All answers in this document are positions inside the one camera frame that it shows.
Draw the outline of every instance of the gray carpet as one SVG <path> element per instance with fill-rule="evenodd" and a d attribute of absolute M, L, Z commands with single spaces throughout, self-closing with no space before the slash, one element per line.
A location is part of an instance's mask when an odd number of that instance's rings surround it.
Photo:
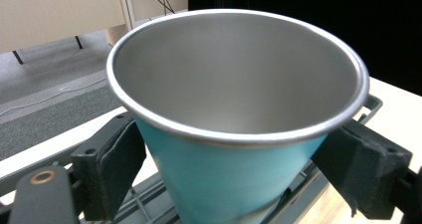
<path fill-rule="evenodd" d="M 120 106 L 105 86 L 5 122 L 0 125 L 0 160 Z"/>

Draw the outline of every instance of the metal cup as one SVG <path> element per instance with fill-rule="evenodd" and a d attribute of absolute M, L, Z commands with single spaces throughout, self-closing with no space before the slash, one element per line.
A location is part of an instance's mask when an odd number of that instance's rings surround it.
<path fill-rule="evenodd" d="M 114 46 L 106 71 L 183 223 L 259 223 L 368 93 L 338 38 L 246 10 L 153 20 Z"/>

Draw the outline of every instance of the table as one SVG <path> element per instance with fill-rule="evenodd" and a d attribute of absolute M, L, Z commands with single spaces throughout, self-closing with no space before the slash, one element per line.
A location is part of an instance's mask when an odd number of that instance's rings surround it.
<path fill-rule="evenodd" d="M 370 93 L 383 100 L 383 107 L 367 126 L 413 152 L 410 168 L 417 172 L 422 166 L 422 147 L 420 145 L 422 144 L 422 98 L 373 78 L 370 79 Z M 1 161 L 0 177 L 86 140 L 108 120 L 124 111 L 124 108 L 118 108 L 108 112 Z M 135 183 L 148 178 L 156 171 L 149 155 L 136 177 Z M 12 200 L 13 194 L 2 198 L 6 204 Z M 396 210 L 392 220 L 368 221 L 359 213 L 351 218 L 350 213 L 347 204 L 329 186 L 310 211 L 303 213 L 299 223 L 400 223 L 402 215 L 400 211 Z"/>

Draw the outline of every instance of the blue cup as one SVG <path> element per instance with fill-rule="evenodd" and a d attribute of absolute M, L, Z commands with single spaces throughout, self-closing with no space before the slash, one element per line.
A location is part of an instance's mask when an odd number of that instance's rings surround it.
<path fill-rule="evenodd" d="M 125 35 L 106 65 L 183 223 L 259 223 L 368 92 L 360 58 L 296 19 L 204 10 Z"/>

